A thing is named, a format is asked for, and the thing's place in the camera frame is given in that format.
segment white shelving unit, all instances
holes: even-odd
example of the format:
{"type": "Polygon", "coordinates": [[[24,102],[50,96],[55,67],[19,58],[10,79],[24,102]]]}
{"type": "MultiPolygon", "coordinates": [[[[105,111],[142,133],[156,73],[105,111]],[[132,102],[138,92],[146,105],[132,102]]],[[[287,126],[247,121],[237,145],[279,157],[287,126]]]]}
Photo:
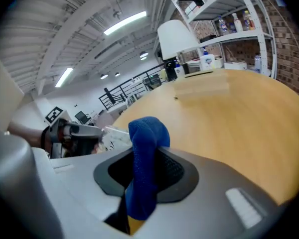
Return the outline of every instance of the white shelving unit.
{"type": "MultiPolygon", "coordinates": [[[[247,9],[251,15],[252,20],[254,21],[255,30],[237,32],[232,34],[227,34],[224,36],[218,36],[214,39],[205,41],[200,44],[200,47],[212,45],[212,44],[220,44],[222,56],[225,59],[222,43],[240,41],[240,40],[248,40],[248,39],[257,39],[260,47],[260,55],[262,58],[262,68],[261,73],[267,76],[271,75],[272,78],[276,78],[277,75],[277,53],[276,53],[276,42],[274,37],[274,31],[269,20],[269,16],[265,9],[264,4],[261,0],[208,0],[195,14],[192,14],[190,17],[187,17],[183,10],[179,7],[179,0],[171,0],[175,7],[178,9],[179,13],[184,19],[188,29],[194,34],[194,30],[190,26],[192,21],[197,20],[211,20],[213,22],[213,26],[215,32],[218,33],[215,21],[219,19],[219,16],[225,17],[231,15],[234,12],[247,9]],[[265,16],[266,24],[268,27],[268,33],[264,33],[260,20],[255,10],[255,5],[257,5],[261,12],[265,16]],[[273,63],[272,68],[269,70],[267,68],[267,47],[266,47],[266,39],[270,40],[272,46],[272,56],[273,63]]],[[[201,56],[201,50],[197,49],[199,56],[201,56]]]]}

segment round table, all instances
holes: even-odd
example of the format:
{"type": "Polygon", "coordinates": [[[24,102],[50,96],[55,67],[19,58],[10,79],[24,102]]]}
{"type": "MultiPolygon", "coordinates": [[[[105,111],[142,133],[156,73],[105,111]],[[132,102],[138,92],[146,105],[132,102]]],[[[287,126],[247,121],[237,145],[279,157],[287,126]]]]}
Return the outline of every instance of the round table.
{"type": "Polygon", "coordinates": [[[269,77],[226,70],[228,94],[175,99],[174,83],[149,92],[114,123],[154,116],[170,147],[224,162],[281,204],[299,190],[299,96],[269,77]]]}

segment fluorescent light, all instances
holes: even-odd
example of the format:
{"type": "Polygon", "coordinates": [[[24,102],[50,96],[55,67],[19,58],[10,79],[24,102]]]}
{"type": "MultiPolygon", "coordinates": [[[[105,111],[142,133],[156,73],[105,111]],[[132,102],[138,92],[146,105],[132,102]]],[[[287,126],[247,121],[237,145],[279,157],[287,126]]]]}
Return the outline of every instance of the fluorescent light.
{"type": "Polygon", "coordinates": [[[108,74],[101,74],[101,80],[105,79],[106,77],[108,77],[108,74]]]}
{"type": "Polygon", "coordinates": [[[142,11],[138,14],[135,14],[131,17],[128,17],[128,18],[120,21],[119,23],[115,24],[114,26],[111,26],[109,29],[105,30],[104,33],[106,35],[109,35],[109,34],[113,33],[114,31],[118,30],[119,28],[131,23],[132,21],[137,20],[139,18],[143,18],[145,16],[146,16],[146,11],[142,11]]]}
{"type": "Polygon", "coordinates": [[[142,52],[140,53],[140,58],[144,58],[144,57],[146,57],[147,55],[148,55],[147,52],[142,51],[142,52]]]}
{"type": "Polygon", "coordinates": [[[72,70],[73,70],[73,68],[70,68],[70,67],[65,70],[65,72],[62,74],[60,80],[55,85],[56,88],[60,88],[62,86],[63,82],[66,80],[66,78],[68,78],[68,76],[70,75],[72,70]]]}

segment blue cloth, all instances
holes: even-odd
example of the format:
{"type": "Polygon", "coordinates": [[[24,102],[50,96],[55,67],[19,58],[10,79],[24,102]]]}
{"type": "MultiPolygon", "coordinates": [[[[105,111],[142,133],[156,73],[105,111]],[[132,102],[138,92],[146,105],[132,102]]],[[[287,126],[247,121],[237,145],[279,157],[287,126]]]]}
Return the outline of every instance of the blue cloth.
{"type": "Polygon", "coordinates": [[[134,163],[133,180],[125,193],[127,213],[133,219],[144,221],[156,206],[155,149],[160,146],[169,147],[169,133],[164,124],[155,117],[144,117],[130,122],[129,132],[134,163]]]}

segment brick wall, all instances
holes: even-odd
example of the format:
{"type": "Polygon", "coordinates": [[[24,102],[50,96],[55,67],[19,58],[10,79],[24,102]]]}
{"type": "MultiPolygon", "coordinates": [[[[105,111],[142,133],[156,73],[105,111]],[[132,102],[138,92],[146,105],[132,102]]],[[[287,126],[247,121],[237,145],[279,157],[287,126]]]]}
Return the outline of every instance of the brick wall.
{"type": "MultiPolygon", "coordinates": [[[[299,95],[299,28],[293,21],[291,13],[285,7],[278,7],[275,0],[262,0],[272,23],[276,38],[277,47],[277,80],[284,83],[299,95]]],[[[188,3],[181,3],[181,8],[185,9],[188,3]]],[[[263,26],[264,32],[268,33],[264,15],[256,6],[258,17],[263,26]]],[[[237,16],[242,19],[242,11],[237,12],[237,16]]],[[[172,19],[182,20],[180,14],[175,10],[172,19]]],[[[231,22],[232,16],[225,18],[231,22]]],[[[202,38],[210,34],[215,34],[211,22],[196,21],[191,26],[195,27],[197,37],[202,38]]],[[[223,44],[226,60],[245,60],[248,64],[254,64],[255,54],[259,53],[259,44],[256,40],[239,41],[223,44]]],[[[212,54],[221,54],[218,45],[207,47],[212,54]]],[[[272,50],[270,41],[267,41],[268,68],[272,66],[272,50]]],[[[197,57],[197,52],[185,54],[185,61],[197,57]]]]}

